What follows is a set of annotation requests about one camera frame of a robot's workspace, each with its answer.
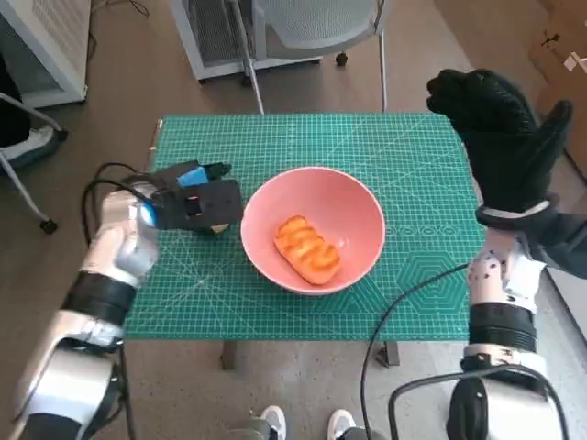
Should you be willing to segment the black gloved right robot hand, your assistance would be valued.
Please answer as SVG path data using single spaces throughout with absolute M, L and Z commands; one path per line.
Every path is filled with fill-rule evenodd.
M 558 101 L 538 123 L 518 88 L 485 69 L 446 69 L 426 88 L 427 108 L 444 115 L 464 144 L 484 207 L 523 213 L 547 200 L 551 172 L 570 130 L 572 102 Z

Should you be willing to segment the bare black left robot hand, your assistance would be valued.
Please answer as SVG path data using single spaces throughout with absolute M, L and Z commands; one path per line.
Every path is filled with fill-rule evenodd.
M 156 170 L 150 173 L 150 177 L 158 189 L 178 191 L 220 180 L 231 169 L 232 166 L 225 162 L 201 164 L 197 160 L 189 160 Z

